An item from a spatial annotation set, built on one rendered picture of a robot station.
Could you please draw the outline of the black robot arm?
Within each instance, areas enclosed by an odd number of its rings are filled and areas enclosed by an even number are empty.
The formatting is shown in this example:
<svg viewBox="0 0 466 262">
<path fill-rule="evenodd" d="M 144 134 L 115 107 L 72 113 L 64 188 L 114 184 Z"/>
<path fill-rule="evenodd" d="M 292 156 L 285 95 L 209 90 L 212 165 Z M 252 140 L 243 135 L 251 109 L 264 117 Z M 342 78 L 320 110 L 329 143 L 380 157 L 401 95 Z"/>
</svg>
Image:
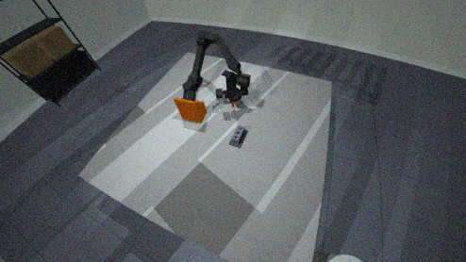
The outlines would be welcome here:
<svg viewBox="0 0 466 262">
<path fill-rule="evenodd" d="M 193 63 L 193 68 L 191 74 L 189 74 L 187 81 L 182 85 L 184 89 L 183 100 L 193 100 L 195 101 L 196 92 L 201 87 L 203 82 L 203 77 L 201 77 L 201 70 L 203 66 L 204 56 L 206 49 L 210 44 L 218 44 L 221 53 L 225 57 L 226 65 L 230 70 L 225 70 L 222 75 L 225 76 L 225 81 L 228 86 L 243 86 L 248 88 L 250 86 L 250 74 L 243 74 L 241 72 L 240 63 L 232 56 L 232 54 L 227 49 L 226 45 L 222 41 L 222 37 L 218 34 L 213 34 L 210 32 L 200 31 L 197 34 L 197 44 L 198 49 L 196 50 L 195 59 Z M 229 100 L 230 102 L 238 101 L 241 99 L 241 92 L 238 88 L 228 89 Z"/>
</svg>

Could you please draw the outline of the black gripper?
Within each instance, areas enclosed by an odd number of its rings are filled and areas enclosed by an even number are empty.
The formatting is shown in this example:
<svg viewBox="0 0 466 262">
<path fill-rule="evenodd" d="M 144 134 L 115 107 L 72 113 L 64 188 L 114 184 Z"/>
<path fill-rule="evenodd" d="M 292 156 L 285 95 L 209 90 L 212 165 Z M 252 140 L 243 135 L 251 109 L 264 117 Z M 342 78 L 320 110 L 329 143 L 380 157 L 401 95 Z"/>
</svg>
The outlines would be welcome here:
<svg viewBox="0 0 466 262">
<path fill-rule="evenodd" d="M 216 89 L 216 98 L 223 98 L 223 94 L 224 94 L 225 98 L 229 99 L 229 94 L 228 94 L 228 89 L 229 88 L 235 89 L 235 88 L 237 88 L 237 84 L 234 85 L 234 86 L 226 85 L 226 90 L 223 90 L 222 88 Z M 238 90 L 239 90 L 239 92 L 241 92 L 242 95 L 248 95 L 248 88 L 241 86 L 241 88 L 240 89 L 238 88 Z"/>
</svg>

